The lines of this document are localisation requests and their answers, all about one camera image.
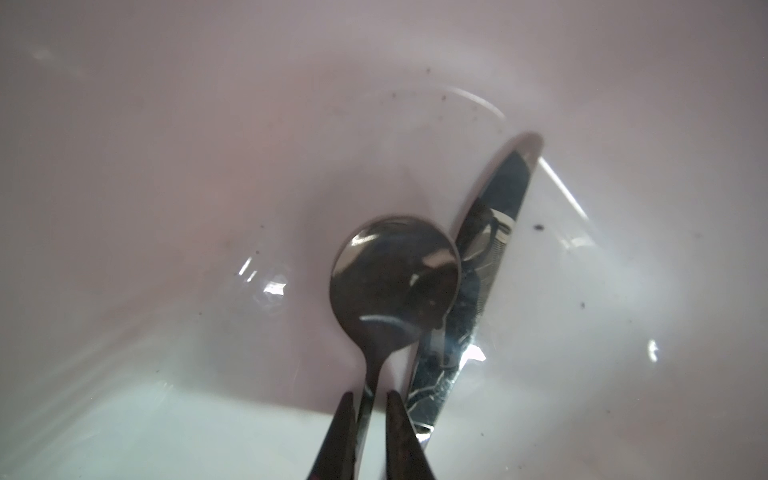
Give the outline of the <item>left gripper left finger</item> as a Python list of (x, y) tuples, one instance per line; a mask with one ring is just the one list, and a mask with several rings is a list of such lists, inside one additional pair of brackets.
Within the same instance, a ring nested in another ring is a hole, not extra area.
[(308, 480), (352, 480), (355, 470), (356, 410), (354, 395), (342, 395)]

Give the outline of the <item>metal knife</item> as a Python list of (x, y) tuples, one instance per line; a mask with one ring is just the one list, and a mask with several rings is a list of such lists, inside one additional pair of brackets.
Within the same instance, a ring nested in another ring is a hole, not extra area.
[(441, 326), (418, 345), (405, 408), (422, 447), (431, 439), (461, 370), (470, 357), (479, 320), (544, 146), (525, 132), (497, 153), (478, 182), (456, 230), (461, 277), (453, 307)]

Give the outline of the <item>metal spoon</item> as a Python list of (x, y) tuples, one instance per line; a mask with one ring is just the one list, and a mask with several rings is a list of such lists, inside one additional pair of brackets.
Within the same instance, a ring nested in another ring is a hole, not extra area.
[(460, 274), (454, 241), (418, 216), (378, 217), (351, 234), (339, 249), (329, 301), (338, 324), (365, 361), (354, 471), (359, 469), (385, 362), (437, 329), (456, 299)]

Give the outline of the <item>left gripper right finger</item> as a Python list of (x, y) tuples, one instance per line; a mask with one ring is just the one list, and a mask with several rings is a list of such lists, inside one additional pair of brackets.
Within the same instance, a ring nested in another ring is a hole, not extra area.
[(399, 392), (387, 393), (386, 479), (435, 480)]

